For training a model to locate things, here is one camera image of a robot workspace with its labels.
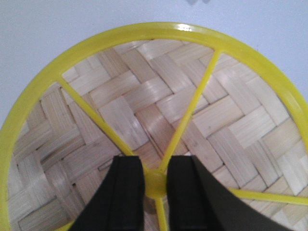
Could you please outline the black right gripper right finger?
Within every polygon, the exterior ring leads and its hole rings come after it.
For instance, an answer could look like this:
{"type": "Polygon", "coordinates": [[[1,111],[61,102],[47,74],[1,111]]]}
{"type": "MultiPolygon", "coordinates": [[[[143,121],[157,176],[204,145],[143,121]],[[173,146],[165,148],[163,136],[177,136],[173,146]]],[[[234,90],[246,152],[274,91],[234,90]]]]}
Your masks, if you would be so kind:
{"type": "Polygon", "coordinates": [[[172,231],[280,231],[281,225],[234,196],[196,156],[173,156],[167,169],[172,231]]]}

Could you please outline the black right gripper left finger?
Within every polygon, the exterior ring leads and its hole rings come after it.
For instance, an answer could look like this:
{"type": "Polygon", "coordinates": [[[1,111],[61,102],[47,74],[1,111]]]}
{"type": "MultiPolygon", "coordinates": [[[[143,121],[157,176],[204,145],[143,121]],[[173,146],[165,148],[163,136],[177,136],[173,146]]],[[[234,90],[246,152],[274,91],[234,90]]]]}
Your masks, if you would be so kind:
{"type": "Polygon", "coordinates": [[[72,231],[142,231],[145,183],[137,156],[116,156],[72,231]]]}

